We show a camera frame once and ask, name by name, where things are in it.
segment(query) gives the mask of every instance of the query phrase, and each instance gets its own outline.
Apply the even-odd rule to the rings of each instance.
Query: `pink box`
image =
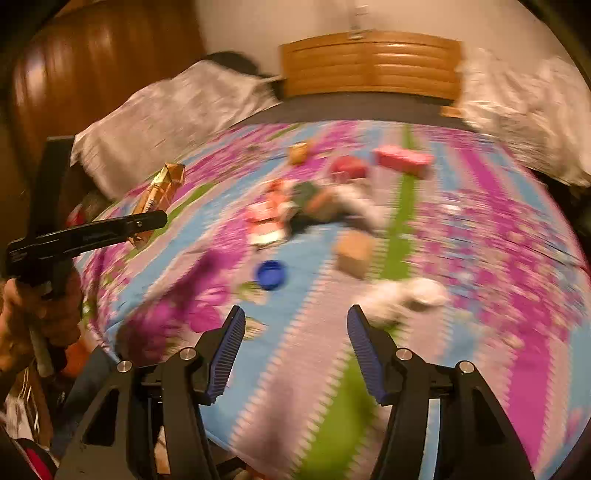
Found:
[[[397,145],[383,145],[376,148],[374,153],[378,165],[411,173],[419,178],[425,178],[429,165],[435,160],[433,155],[406,150]]]

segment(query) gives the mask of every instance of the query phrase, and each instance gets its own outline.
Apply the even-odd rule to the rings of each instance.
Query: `orange package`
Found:
[[[139,198],[139,202],[132,213],[147,213],[155,210],[166,211],[172,205],[178,188],[183,184],[184,165],[182,163],[165,163],[162,170],[154,177]],[[153,230],[136,233],[129,241],[135,248],[141,249],[150,241],[153,233]]]

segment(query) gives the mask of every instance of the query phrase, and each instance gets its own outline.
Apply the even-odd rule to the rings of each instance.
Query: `human hand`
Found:
[[[42,300],[34,288],[14,278],[4,287],[4,306],[0,313],[0,371],[20,371],[33,358],[30,322],[55,346],[67,347],[80,338],[80,277],[72,269],[66,294],[55,300]]]

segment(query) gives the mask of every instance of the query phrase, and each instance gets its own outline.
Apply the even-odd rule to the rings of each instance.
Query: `bed frame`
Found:
[[[462,44],[416,33],[337,33],[281,46],[287,96],[329,92],[414,93],[456,100]]]

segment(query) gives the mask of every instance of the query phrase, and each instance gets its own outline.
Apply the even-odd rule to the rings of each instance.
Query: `floral bedspread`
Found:
[[[291,167],[286,147],[312,140]],[[384,143],[425,149],[425,180],[376,166]],[[371,165],[374,201],[389,212],[370,278],[335,268],[350,226],[309,228],[259,252],[247,244],[246,205],[276,177],[325,175],[332,158]],[[591,414],[590,285],[579,246],[543,187],[503,146],[479,134],[395,122],[337,121],[233,128],[184,161],[186,184],[168,224],[141,252],[120,244],[81,255],[84,316],[116,358],[149,364],[194,345],[232,305],[245,341],[225,394],[202,409],[208,435],[270,478],[369,476],[388,408],[366,392],[346,334],[346,312],[377,278],[441,281],[451,302],[392,331],[426,361],[469,359],[511,419],[536,476],[557,469]],[[144,187],[103,218],[131,212]],[[254,270],[275,258],[284,287],[264,292]],[[432,478],[439,410],[432,402],[422,478]]]

